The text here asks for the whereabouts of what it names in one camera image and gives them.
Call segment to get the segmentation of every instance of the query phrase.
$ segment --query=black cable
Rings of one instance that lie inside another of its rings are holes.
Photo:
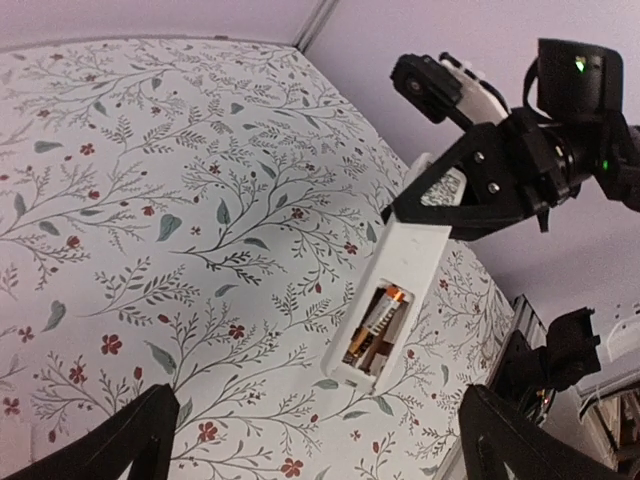
[[[522,105],[536,117],[536,120],[538,121],[538,123],[541,123],[541,124],[553,123],[553,120],[551,120],[549,117],[542,115],[529,104],[529,92],[531,91],[531,86],[533,85],[533,82],[535,81],[536,78],[538,78],[538,59],[537,58],[533,61],[533,63],[527,70],[527,74],[524,76],[524,88],[522,90]]]
[[[502,108],[504,108],[505,112],[509,113],[509,105],[507,104],[507,101],[505,100],[505,98],[502,96],[502,94],[498,91],[498,89],[496,87],[491,85],[486,80],[480,80],[480,85],[482,85],[482,87],[487,92],[489,92],[491,95],[496,97],[496,100],[498,100],[498,102],[500,102],[500,105],[502,105]]]

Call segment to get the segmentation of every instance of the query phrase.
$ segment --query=metal frame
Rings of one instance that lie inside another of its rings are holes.
[[[298,33],[293,46],[305,54],[329,21],[340,0],[319,0],[318,5]]]

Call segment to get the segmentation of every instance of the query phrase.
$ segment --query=green leaf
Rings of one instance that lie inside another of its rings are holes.
[[[189,418],[193,412],[193,402],[191,398],[189,401],[180,407],[180,411],[178,412],[178,419],[176,420],[176,428],[180,428],[182,424]]]
[[[449,367],[446,365],[440,365],[440,369],[442,370],[442,375],[444,377],[444,384],[449,383]]]
[[[338,388],[338,382],[331,380],[330,378],[325,378],[324,380],[314,383],[313,386],[319,387],[323,390],[336,390]]]
[[[281,196],[278,199],[278,203],[276,203],[276,207],[281,208],[285,203],[287,203],[287,200],[289,200],[289,197],[287,197],[287,194],[285,193],[283,196]]]
[[[269,247],[267,247],[267,245],[259,238],[245,238],[243,243],[246,243],[247,245],[255,245],[256,247],[269,250]]]
[[[49,330],[53,330],[62,321],[62,318],[67,313],[67,307],[64,303],[60,303],[58,300],[54,300],[51,302],[51,315],[49,315],[49,320],[47,320],[47,325],[44,327],[43,332],[48,332]]]
[[[165,213],[160,219],[160,236],[156,242],[167,240],[173,232],[180,228],[180,225],[182,225],[182,220],[170,213]]]
[[[93,104],[93,108],[95,108],[98,112],[100,112],[104,116],[107,116],[107,109],[104,108],[104,105],[102,105],[101,102],[95,102]]]
[[[220,298],[225,293],[227,293],[229,290],[231,290],[232,288],[236,288],[236,287],[237,287],[237,285],[231,285],[231,284],[223,285],[218,290],[216,290],[216,292],[213,294],[213,296],[216,297],[216,298]]]
[[[60,235],[60,232],[55,227],[55,225],[51,222],[47,222],[46,220],[40,222],[38,224],[38,227],[40,227],[40,230],[42,230],[43,232],[47,232],[49,235],[55,235],[56,237]]]
[[[325,468],[323,471],[321,471],[318,475],[316,475],[316,478],[314,480],[324,480],[324,476],[327,474],[327,472],[329,471],[331,467],[327,467]]]
[[[264,173],[269,175],[269,178],[276,178],[276,172],[273,171],[273,168],[271,168],[269,165],[265,165],[262,162],[258,162],[258,163],[260,164],[260,166],[264,170]]]
[[[83,217],[93,217],[99,213],[102,213],[102,210],[80,210],[80,215]]]
[[[437,466],[434,467],[424,467],[421,468],[420,471],[422,473],[424,473],[427,477],[432,477],[434,476],[436,473],[438,473],[438,468]]]
[[[232,103],[231,104],[231,115],[235,115],[236,113],[239,113],[242,110],[244,110],[244,107],[242,105],[240,105],[239,103]]]
[[[368,415],[369,412],[363,412],[362,410],[354,410],[353,412],[345,413],[342,417],[343,420],[351,420],[352,418],[358,418],[362,415]]]
[[[229,223],[231,223],[229,209],[227,208],[227,204],[225,203],[224,198],[220,200],[220,206],[218,207],[216,218],[218,219],[218,223],[222,223],[223,225],[229,225]]]
[[[393,416],[393,409],[391,408],[391,405],[387,403],[384,397],[371,397],[371,400],[376,402],[378,404],[378,407],[380,407],[380,410],[382,410],[384,413]]]
[[[60,142],[46,142],[44,140],[38,140],[33,144],[33,150],[36,153],[45,153],[49,150],[53,150],[54,148],[62,147],[63,145]]]
[[[13,199],[13,208],[16,209],[16,215],[18,215],[18,218],[27,212],[27,206],[24,203],[24,198],[19,193],[16,194],[16,198]]]
[[[373,229],[373,225],[371,225],[371,222],[367,222],[367,240],[372,243],[376,243],[378,241],[376,231]]]
[[[171,354],[151,342],[145,341],[144,343],[149,345],[149,348],[151,349],[151,355],[153,355],[155,361],[160,364],[164,371],[169,375],[173,375],[173,372],[176,371],[178,365],[176,364],[176,361],[173,359]]]
[[[313,125],[318,130],[320,130],[320,126],[316,123],[316,121],[312,117],[310,117],[309,115],[304,115],[304,118],[306,118],[307,122],[309,122],[311,125]]]

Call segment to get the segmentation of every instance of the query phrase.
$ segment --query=screw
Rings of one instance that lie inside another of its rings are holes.
[[[415,78],[409,78],[407,84],[413,93],[422,93],[422,85]]]

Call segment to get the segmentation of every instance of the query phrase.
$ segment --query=green led light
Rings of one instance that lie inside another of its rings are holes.
[[[587,69],[587,59],[584,57],[576,57],[576,68],[580,73],[584,73]]]

